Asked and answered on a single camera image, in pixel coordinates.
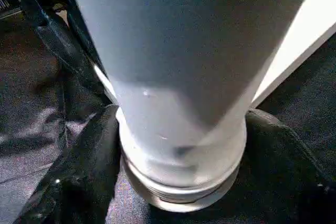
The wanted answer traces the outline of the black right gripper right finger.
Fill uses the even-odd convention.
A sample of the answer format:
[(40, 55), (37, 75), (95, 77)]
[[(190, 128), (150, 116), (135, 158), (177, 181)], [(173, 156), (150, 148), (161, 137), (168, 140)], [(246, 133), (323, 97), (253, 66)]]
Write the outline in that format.
[(153, 223), (335, 223), (335, 182), (294, 130), (256, 109), (246, 123), (246, 149), (230, 191), (189, 214), (153, 210)]

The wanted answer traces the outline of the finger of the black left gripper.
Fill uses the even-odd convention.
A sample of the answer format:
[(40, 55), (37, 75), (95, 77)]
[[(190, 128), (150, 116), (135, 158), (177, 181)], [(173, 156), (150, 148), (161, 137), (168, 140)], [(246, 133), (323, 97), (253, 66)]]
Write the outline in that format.
[(78, 7), (67, 7), (66, 20), (38, 0), (21, 0), (21, 9), (46, 48), (95, 95), (113, 101), (113, 88), (106, 76)]

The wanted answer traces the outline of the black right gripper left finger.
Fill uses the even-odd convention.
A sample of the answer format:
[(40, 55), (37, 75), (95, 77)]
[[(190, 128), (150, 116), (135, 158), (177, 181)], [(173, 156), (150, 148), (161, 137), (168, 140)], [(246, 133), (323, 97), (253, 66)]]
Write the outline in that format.
[(120, 171), (117, 107), (93, 116), (39, 182), (15, 223), (105, 223)]

